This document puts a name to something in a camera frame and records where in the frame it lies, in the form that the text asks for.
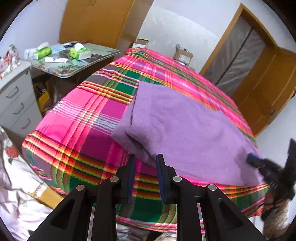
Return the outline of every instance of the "wooden door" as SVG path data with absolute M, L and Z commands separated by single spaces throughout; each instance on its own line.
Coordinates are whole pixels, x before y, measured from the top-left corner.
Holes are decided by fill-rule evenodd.
M 59 41 L 88 41 L 115 48 L 134 0 L 69 0 Z
M 266 46 L 231 98 L 257 136 L 280 113 L 296 87 L 296 54 Z

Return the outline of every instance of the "metal screw head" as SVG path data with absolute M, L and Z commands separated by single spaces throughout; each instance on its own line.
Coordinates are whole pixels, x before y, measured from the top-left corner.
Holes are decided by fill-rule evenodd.
M 214 184 L 210 184 L 210 185 L 208 186 L 208 189 L 210 189 L 211 191 L 216 191 L 216 190 L 217 190 L 217 186 L 214 185 Z
M 82 191 L 84 189 L 84 185 L 80 184 L 76 187 L 77 191 Z
M 180 181 L 182 181 L 182 178 L 179 177 L 179 176 L 174 176 L 174 177 L 173 177 L 173 180 L 174 180 L 175 182 L 179 183 Z
M 110 181 L 113 183 L 118 182 L 118 180 L 119 180 L 119 177 L 117 177 L 117 176 L 113 176 L 110 178 Z

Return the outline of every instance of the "drawer handle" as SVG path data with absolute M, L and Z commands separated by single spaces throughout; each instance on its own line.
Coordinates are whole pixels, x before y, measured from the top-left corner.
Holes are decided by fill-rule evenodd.
M 18 87 L 16 86 L 7 96 L 6 98 L 11 99 L 18 92 Z
M 31 120 L 28 118 L 28 123 L 24 127 L 22 127 L 22 129 L 26 129 L 28 125 L 30 125 L 30 123 L 31 123 Z
M 16 110 L 16 111 L 14 112 L 15 115 L 18 115 L 18 114 L 22 111 L 22 109 L 25 107 L 23 103 L 21 103 L 20 105 L 21 105 L 21 106 L 20 106 L 19 110 Z

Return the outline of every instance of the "plaid bedsheet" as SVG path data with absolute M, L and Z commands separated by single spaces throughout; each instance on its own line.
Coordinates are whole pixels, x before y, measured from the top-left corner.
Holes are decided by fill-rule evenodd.
M 25 139 L 23 155 L 48 185 L 66 194 L 78 184 L 97 185 L 126 164 L 129 154 L 110 135 L 134 99 L 139 81 L 166 85 L 222 111 L 255 145 L 251 129 L 226 94 L 171 58 L 134 48 L 70 92 Z M 246 216 L 260 212 L 258 206 L 268 189 L 266 184 L 216 185 Z M 117 206 L 117 220 L 176 232 L 176 206 L 161 204 L 156 169 L 136 161 L 133 199 L 129 205 Z

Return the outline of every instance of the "toothpaste tube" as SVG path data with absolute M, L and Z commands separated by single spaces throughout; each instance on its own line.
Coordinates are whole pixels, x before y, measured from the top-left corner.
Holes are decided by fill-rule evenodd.
M 69 59 L 67 58 L 55 58 L 55 57 L 46 57 L 46 63 L 66 63 Z

